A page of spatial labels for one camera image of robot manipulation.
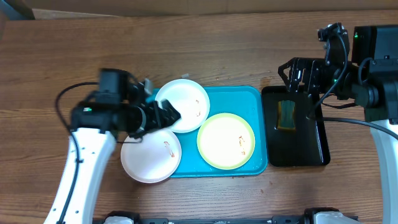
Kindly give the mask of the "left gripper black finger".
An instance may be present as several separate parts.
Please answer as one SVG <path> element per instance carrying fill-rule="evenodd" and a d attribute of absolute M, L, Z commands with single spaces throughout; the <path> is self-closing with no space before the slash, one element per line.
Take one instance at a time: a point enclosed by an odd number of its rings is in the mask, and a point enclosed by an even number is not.
<path fill-rule="evenodd" d="M 161 119 L 161 128 L 168 128 L 170 126 L 173 126 L 178 120 L 180 119 L 180 117 L 170 117 L 170 116 L 166 116 L 163 117 Z"/>
<path fill-rule="evenodd" d="M 161 102 L 162 106 L 162 116 L 170 116 L 170 117 L 180 117 L 181 114 L 172 106 L 171 102 L 169 100 L 162 100 Z"/>

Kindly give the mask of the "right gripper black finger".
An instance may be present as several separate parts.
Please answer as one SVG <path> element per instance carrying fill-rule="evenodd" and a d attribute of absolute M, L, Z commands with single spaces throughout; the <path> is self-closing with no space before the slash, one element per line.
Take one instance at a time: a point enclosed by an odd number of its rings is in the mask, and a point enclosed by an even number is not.
<path fill-rule="evenodd" d="M 307 81 L 308 80 L 308 72 L 304 72 L 304 69 L 308 68 L 307 67 L 308 58 L 306 58 L 306 57 L 294 57 L 294 58 L 290 59 L 288 62 L 280 65 L 278 67 L 278 69 L 277 69 L 277 73 L 279 74 L 279 76 L 281 77 L 281 79 L 283 81 L 289 81 L 290 80 L 290 75 L 286 75 L 284 73 L 284 71 L 286 69 L 288 69 L 289 72 L 292 72 L 293 69 L 296 68 L 296 66 L 297 66 L 297 64 L 299 62 L 303 65 L 303 68 L 302 68 L 302 81 Z"/>
<path fill-rule="evenodd" d="M 287 91 L 289 93 L 303 93 L 307 90 L 308 85 L 299 79 L 291 79 L 288 81 Z"/>

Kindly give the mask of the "green yellow sponge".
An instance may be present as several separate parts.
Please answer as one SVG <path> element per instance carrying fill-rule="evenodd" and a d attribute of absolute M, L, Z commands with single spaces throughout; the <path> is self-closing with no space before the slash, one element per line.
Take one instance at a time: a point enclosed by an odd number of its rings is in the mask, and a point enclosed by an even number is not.
<path fill-rule="evenodd" d="M 295 131 L 295 102 L 282 100 L 277 105 L 277 129 Z"/>

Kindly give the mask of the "white plate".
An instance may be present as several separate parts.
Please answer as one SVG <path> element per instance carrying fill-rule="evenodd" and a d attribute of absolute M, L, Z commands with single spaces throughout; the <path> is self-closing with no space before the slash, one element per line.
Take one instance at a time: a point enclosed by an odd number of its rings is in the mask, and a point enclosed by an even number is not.
<path fill-rule="evenodd" d="M 188 79 L 173 80 L 156 94 L 156 101 L 168 100 L 181 118 L 169 129 L 175 133 L 189 133 L 199 128 L 210 112 L 210 99 L 205 89 Z"/>

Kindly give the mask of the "yellow plate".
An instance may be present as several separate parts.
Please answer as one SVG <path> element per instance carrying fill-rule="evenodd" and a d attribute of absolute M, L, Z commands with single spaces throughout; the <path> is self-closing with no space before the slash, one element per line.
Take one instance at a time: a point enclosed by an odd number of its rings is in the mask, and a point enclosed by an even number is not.
<path fill-rule="evenodd" d="M 208 118 L 198 130 L 197 147 L 203 160 L 221 170 L 232 170 L 250 160 L 255 150 L 252 127 L 242 117 L 219 113 Z"/>

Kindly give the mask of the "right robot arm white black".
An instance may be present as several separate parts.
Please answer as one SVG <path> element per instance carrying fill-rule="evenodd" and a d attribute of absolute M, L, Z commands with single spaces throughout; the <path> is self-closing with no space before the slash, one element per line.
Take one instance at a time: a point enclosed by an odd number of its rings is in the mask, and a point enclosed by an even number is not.
<path fill-rule="evenodd" d="M 289 92 L 311 100 L 306 118 L 358 124 L 370 128 L 376 145 L 383 202 L 383 223 L 397 223 L 397 26 L 356 26 L 353 39 L 342 23 L 318 29 L 325 57 L 294 57 L 278 68 Z M 316 114 L 330 94 L 353 100 L 364 120 Z"/>

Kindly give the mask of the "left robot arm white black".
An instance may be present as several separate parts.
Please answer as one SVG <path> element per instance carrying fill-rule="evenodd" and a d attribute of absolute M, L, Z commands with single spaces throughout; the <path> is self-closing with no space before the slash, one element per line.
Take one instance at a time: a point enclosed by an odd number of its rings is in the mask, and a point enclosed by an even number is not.
<path fill-rule="evenodd" d="M 91 223 L 103 174 L 120 132 L 132 139 L 124 146 L 174 154 L 178 142 L 157 140 L 181 118 L 169 100 L 148 102 L 144 93 L 94 91 L 72 111 L 69 155 L 46 223 Z"/>

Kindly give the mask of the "black water tray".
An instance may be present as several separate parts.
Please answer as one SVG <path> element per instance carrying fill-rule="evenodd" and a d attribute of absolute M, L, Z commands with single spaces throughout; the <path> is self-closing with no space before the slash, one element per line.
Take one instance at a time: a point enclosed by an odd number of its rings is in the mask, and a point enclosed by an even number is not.
<path fill-rule="evenodd" d="M 325 166 L 330 150 L 325 125 L 307 118 L 312 100 L 304 93 L 289 93 L 285 86 L 267 86 L 261 91 L 269 162 L 275 167 Z M 295 131 L 276 128 L 279 101 L 295 102 Z"/>

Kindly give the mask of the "pink plate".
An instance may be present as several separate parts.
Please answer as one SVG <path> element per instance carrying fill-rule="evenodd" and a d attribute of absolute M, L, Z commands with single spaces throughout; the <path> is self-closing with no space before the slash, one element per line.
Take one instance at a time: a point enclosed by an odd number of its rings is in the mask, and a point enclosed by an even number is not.
<path fill-rule="evenodd" d="M 146 184 L 168 179 L 177 170 L 181 158 L 180 141 L 168 129 L 139 139 L 127 137 L 121 148 L 121 164 L 126 173 Z"/>

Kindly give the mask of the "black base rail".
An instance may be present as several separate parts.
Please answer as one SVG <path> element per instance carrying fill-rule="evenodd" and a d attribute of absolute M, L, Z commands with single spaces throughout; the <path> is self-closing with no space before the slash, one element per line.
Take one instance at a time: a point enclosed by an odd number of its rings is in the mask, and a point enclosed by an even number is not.
<path fill-rule="evenodd" d="M 212 219 L 168 219 L 142 218 L 138 213 L 112 211 L 105 218 L 94 218 L 94 224 L 132 223 L 132 224 L 316 224 L 316 223 L 356 223 L 357 216 L 344 216 L 338 209 L 331 207 L 307 208 L 302 215 L 274 215 L 269 218 L 212 218 Z"/>

